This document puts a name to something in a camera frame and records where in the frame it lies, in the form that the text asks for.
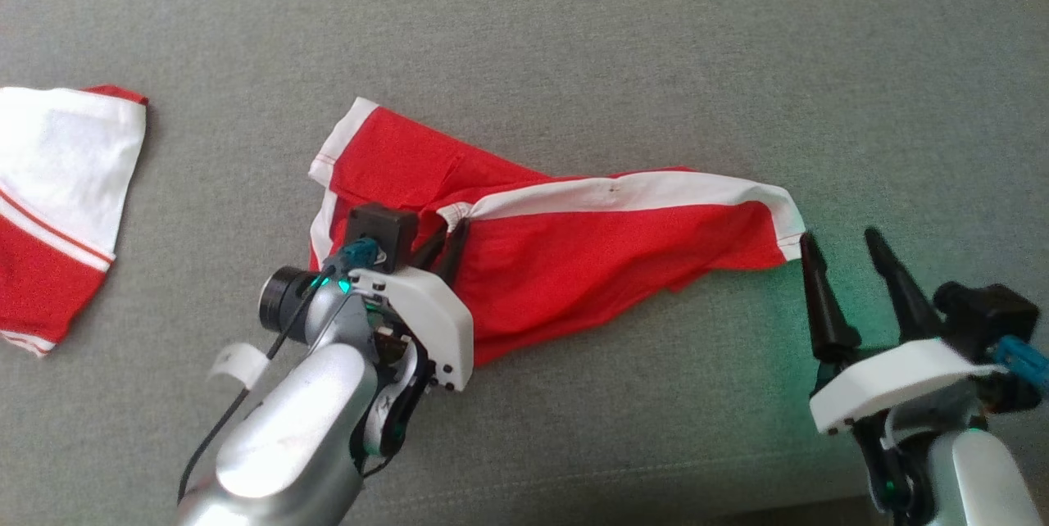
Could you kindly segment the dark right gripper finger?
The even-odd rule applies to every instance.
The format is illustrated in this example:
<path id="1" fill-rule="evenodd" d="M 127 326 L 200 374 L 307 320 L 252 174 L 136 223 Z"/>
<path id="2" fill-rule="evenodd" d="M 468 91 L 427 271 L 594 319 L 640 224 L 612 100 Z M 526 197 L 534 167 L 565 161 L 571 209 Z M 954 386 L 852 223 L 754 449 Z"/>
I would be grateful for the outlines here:
<path id="1" fill-rule="evenodd" d="M 870 261 L 887 286 L 889 299 L 899 328 L 899 342 L 940 337 L 943 322 L 939 313 L 915 283 L 906 266 L 896 257 L 884 236 L 876 228 L 869 227 L 865 229 L 865 241 Z"/>
<path id="2" fill-rule="evenodd" d="M 829 286 L 827 261 L 814 234 L 802 234 L 799 249 L 812 354 L 823 363 L 853 363 L 861 348 L 861 336 L 847 322 Z"/>

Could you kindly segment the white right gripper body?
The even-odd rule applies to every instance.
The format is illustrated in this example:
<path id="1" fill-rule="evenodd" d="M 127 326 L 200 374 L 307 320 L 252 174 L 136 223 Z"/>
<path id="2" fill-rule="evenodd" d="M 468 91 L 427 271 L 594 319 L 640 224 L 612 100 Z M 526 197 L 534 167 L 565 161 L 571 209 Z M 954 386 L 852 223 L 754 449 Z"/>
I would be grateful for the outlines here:
<path id="1" fill-rule="evenodd" d="M 842 429 L 970 377 L 1006 374 L 997 363 L 975 363 L 939 338 L 915 340 L 854 363 L 810 398 L 818 433 Z"/>

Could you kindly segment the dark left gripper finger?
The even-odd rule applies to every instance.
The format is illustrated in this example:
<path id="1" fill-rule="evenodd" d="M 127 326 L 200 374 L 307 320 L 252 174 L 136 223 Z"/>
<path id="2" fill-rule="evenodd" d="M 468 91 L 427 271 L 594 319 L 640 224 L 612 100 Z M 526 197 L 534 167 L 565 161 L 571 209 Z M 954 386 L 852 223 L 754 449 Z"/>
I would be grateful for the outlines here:
<path id="1" fill-rule="evenodd" d="M 409 265 L 419 270 L 430 271 L 443 252 L 443 246 L 448 238 L 448 226 L 441 224 L 429 238 L 422 241 L 410 257 Z"/>
<path id="2" fill-rule="evenodd" d="M 449 230 L 443 240 L 443 250 L 438 258 L 438 278 L 447 286 L 456 285 L 470 224 L 470 219 L 457 220 L 456 227 Z"/>

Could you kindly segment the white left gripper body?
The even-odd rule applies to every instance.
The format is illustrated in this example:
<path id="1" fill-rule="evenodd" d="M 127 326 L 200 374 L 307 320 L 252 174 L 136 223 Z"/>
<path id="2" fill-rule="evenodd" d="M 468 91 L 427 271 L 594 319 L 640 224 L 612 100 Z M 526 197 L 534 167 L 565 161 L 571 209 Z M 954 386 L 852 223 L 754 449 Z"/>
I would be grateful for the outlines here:
<path id="1" fill-rule="evenodd" d="M 413 267 L 393 274 L 355 269 L 349 279 L 357 293 L 397 317 L 426 348 L 441 387 L 465 391 L 475 369 L 475 322 L 452 288 Z"/>

